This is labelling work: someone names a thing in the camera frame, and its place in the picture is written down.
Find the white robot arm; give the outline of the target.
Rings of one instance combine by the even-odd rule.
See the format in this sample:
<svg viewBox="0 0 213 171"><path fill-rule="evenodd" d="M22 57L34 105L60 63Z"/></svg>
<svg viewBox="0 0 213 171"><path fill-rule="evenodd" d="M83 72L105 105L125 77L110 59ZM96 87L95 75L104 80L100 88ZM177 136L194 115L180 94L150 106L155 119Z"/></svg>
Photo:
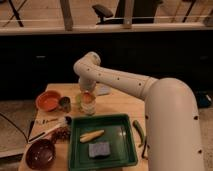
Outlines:
<svg viewBox="0 0 213 171"><path fill-rule="evenodd" d="M197 102L186 83L104 68L95 52L73 69L82 90L100 82L144 101L149 171L205 171Z"/></svg>

